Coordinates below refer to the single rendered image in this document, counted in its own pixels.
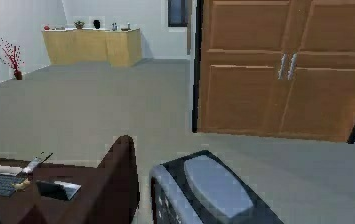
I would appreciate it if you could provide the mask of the light wooden sideboard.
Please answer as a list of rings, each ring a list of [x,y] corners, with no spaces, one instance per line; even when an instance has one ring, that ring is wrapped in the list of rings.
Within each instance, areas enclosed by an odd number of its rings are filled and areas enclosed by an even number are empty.
[[[141,31],[96,29],[50,30],[42,36],[52,65],[109,62],[131,67],[142,59]]]

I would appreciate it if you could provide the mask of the dark grey keyboard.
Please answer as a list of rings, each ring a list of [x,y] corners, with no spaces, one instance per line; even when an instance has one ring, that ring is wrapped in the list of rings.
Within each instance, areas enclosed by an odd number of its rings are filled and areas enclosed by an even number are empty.
[[[14,184],[20,184],[24,177],[0,175],[0,196],[10,197],[14,192]]]

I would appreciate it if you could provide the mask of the red branch plant in vase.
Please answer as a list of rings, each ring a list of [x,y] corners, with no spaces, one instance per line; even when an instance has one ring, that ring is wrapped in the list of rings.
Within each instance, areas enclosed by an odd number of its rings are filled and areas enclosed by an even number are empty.
[[[23,75],[20,67],[24,64],[24,61],[21,59],[20,46],[1,38],[0,48],[2,50],[0,61],[13,70],[16,80],[22,80]]]

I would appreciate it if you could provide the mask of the grey remote control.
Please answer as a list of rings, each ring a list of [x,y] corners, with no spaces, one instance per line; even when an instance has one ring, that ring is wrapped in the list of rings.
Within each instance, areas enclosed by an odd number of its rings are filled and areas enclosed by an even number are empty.
[[[33,170],[38,167],[40,164],[44,163],[47,161],[51,156],[53,155],[52,152],[50,153],[44,153],[42,152],[39,156],[34,157],[26,167],[22,169],[22,172],[24,174],[30,174],[33,172]]]

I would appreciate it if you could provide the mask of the small yellow toy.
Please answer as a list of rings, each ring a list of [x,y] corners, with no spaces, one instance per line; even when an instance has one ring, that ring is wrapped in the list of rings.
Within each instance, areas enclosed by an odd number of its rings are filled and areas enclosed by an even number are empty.
[[[15,188],[16,191],[22,191],[29,185],[30,185],[30,181],[28,179],[25,179],[21,183],[13,184],[13,187]]]

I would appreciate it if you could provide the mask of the white book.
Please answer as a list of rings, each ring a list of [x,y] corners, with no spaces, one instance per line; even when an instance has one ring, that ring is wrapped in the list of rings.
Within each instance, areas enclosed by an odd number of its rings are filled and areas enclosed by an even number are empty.
[[[0,165],[0,175],[17,176],[22,171],[21,167],[11,167]]]

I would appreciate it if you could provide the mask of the black and grey bin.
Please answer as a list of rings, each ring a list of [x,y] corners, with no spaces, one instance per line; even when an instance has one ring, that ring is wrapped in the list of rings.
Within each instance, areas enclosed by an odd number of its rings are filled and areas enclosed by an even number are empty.
[[[149,181],[154,224],[284,224],[208,150],[154,166]]]

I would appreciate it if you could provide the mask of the dark brown sofa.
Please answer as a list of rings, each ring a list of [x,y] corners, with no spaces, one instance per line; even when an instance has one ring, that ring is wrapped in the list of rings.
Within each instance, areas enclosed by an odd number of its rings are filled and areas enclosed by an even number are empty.
[[[95,168],[44,163],[25,177],[30,184],[0,196],[0,224],[131,224],[139,206],[133,139],[119,137]],[[40,195],[38,181],[63,181],[80,189],[69,201]]]

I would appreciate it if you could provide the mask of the large brown wooden wardrobe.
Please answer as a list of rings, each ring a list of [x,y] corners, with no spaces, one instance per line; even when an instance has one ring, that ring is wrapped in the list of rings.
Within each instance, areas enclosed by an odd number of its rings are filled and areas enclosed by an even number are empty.
[[[202,0],[198,131],[355,141],[355,0]]]

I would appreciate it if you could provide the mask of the dark window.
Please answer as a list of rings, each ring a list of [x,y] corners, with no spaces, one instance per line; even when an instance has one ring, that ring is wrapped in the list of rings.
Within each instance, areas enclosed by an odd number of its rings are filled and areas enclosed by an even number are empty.
[[[188,23],[188,0],[168,0],[168,26],[186,27]]]

